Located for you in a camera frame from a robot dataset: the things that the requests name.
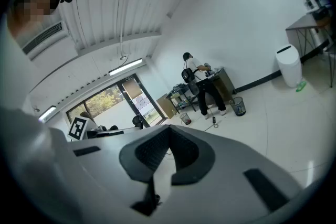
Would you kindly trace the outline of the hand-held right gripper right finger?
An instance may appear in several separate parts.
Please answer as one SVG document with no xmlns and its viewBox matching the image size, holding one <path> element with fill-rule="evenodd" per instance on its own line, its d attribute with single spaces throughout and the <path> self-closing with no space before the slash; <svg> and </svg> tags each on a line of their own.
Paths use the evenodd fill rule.
<svg viewBox="0 0 336 224">
<path fill-rule="evenodd" d="M 197 183 L 172 186 L 154 212 L 154 223 L 283 223 L 296 211 L 302 187 L 284 169 L 244 143 L 187 127 L 171 129 L 208 143 L 212 169 Z M 284 197 L 270 208 L 246 177 L 258 170 Z"/>
</svg>

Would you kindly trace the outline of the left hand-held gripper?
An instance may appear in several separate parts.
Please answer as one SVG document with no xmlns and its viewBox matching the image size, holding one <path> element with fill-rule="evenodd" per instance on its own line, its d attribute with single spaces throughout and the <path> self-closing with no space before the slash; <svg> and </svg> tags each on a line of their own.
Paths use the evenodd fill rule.
<svg viewBox="0 0 336 224">
<path fill-rule="evenodd" d="M 120 135 L 123 133 L 123 130 L 107 131 L 105 128 L 97 126 L 89 118 L 75 117 L 68 130 L 67 138 L 72 141 L 81 141 L 93 138 Z"/>
</svg>

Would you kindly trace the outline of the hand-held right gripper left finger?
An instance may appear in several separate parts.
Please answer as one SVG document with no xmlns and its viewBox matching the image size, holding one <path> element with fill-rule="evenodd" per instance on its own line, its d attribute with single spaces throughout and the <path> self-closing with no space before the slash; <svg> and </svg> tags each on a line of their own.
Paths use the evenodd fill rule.
<svg viewBox="0 0 336 224">
<path fill-rule="evenodd" d="M 83 223 L 170 223 L 157 205 L 154 174 L 169 149 L 168 125 L 70 144 Z"/>
</svg>

